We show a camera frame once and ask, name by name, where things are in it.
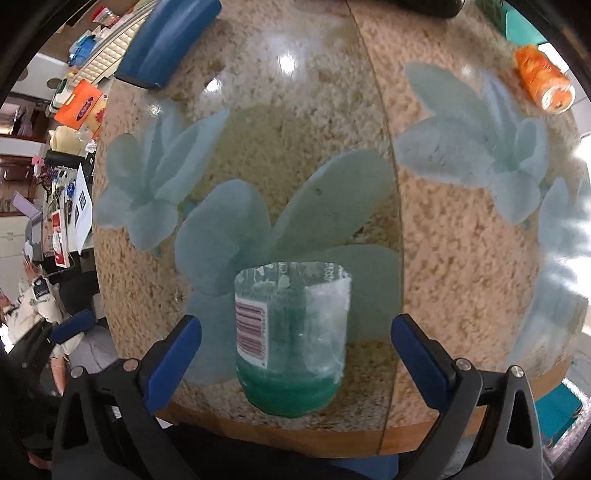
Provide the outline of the clear jar with green lid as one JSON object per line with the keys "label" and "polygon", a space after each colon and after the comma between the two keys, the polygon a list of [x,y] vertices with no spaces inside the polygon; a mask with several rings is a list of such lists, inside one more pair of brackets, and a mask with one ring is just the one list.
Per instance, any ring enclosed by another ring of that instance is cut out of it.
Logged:
{"label": "clear jar with green lid", "polygon": [[344,378],[352,277],[332,262],[276,262],[235,276],[236,376],[263,413],[298,418]]}

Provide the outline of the dark blue plastic cup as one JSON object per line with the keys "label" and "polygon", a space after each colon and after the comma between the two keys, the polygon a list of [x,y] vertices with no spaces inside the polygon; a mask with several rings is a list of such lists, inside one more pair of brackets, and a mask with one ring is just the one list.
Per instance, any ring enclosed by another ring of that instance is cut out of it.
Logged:
{"label": "dark blue plastic cup", "polygon": [[115,78],[148,90],[163,88],[221,8],[218,0],[159,1],[127,48]]}

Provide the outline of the blue basket on cabinet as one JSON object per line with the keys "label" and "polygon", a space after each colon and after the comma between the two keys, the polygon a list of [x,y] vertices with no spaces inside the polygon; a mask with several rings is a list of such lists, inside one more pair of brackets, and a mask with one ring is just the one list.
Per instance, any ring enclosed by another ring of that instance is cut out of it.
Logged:
{"label": "blue basket on cabinet", "polygon": [[80,67],[90,57],[96,45],[96,36],[92,33],[83,34],[76,40],[68,51],[68,65]]}

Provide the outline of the white television cabinet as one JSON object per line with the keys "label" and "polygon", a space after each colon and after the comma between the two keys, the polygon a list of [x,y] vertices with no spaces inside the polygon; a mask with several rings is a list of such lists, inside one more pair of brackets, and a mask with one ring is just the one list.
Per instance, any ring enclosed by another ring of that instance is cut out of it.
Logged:
{"label": "white television cabinet", "polygon": [[89,58],[76,72],[68,74],[68,86],[74,88],[82,80],[98,85],[103,78],[111,77],[156,5],[157,1],[139,1],[106,34],[100,34]]}

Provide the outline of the orange plastic jar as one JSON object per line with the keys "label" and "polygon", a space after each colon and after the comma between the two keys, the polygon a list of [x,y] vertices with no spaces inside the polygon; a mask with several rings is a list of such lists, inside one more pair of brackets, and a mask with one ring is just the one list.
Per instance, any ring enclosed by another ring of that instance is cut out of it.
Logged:
{"label": "orange plastic jar", "polygon": [[561,114],[573,105],[575,90],[571,81],[535,45],[518,47],[514,58],[526,91],[542,110]]}

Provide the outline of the teal hexagonal container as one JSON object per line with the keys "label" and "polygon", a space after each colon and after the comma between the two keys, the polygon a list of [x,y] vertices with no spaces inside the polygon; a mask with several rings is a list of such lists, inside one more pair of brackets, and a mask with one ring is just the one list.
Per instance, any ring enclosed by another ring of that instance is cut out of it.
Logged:
{"label": "teal hexagonal container", "polygon": [[507,1],[476,0],[475,3],[508,41],[518,46],[539,46],[548,42],[544,35]]}

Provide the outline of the black cylindrical thermos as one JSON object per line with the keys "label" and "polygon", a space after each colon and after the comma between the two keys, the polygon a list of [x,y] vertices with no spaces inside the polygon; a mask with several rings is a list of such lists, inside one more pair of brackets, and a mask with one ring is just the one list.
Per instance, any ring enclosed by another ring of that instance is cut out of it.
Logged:
{"label": "black cylindrical thermos", "polygon": [[398,3],[422,15],[452,19],[464,8],[465,0],[399,0]]}

